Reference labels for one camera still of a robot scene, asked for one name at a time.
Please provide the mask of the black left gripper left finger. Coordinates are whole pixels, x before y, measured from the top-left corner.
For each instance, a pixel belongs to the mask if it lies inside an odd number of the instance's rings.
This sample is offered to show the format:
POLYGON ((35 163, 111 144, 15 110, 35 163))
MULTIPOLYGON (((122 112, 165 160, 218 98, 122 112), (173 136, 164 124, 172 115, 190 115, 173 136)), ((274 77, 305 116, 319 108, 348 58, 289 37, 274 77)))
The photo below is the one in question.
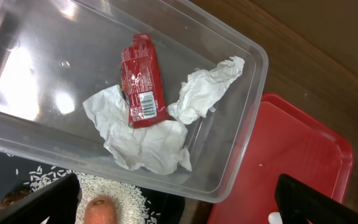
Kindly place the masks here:
POLYGON ((0 224, 74 223, 80 192, 77 176, 66 175, 0 210, 0 224))

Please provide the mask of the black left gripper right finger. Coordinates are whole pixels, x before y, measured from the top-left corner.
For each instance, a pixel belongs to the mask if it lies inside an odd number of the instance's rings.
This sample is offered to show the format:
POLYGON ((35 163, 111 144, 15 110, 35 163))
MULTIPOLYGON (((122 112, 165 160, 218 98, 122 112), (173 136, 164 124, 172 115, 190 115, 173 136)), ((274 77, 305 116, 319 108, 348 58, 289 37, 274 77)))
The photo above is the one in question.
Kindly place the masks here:
POLYGON ((283 223, 358 224, 358 213, 287 174, 280 174, 275 201, 283 223))

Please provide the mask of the white plastic spoon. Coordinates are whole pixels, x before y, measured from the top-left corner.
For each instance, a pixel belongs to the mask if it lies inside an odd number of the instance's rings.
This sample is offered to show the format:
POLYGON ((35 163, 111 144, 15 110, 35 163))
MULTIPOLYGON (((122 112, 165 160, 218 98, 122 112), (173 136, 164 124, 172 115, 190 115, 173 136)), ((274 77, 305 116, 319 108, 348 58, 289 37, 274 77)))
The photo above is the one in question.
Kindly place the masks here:
POLYGON ((283 224, 282 218, 279 212, 272 212, 268 215, 268 222, 270 224, 283 224))

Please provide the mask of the orange carrot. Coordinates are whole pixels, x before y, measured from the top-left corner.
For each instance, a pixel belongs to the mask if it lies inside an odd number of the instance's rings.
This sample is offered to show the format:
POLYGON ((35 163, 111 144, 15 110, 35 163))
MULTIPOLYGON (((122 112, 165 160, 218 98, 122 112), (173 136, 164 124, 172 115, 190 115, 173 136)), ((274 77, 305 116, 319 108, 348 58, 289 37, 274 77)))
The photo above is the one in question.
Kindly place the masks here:
POLYGON ((116 224, 115 203, 108 197, 92 199, 86 206, 84 222, 85 224, 116 224))

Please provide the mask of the white tissue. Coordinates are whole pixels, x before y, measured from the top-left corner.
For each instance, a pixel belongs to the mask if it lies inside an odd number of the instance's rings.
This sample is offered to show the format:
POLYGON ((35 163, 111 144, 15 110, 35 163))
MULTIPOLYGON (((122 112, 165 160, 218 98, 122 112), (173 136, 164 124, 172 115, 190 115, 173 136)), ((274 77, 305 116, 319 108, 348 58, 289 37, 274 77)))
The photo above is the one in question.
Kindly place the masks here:
POLYGON ((168 106, 171 120, 148 128, 131 128, 127 124, 129 105, 119 85, 114 85, 83 102, 87 117, 94 123, 106 148, 117 165, 127 170, 145 167, 167 175, 178 166, 191 171, 190 153, 185 147, 187 126, 218 102, 229 86, 242 75, 245 61, 233 56, 212 70, 197 70, 181 84, 178 101, 168 106))

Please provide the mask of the red snack wrapper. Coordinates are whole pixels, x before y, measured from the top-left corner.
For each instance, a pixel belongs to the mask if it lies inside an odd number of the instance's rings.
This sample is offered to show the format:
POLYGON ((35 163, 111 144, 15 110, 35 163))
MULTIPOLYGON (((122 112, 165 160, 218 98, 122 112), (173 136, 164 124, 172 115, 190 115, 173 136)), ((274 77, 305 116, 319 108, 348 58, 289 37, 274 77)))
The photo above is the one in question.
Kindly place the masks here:
POLYGON ((121 83, 130 127, 146 128, 168 119, 158 58, 148 34, 136 34, 122 51, 121 83))

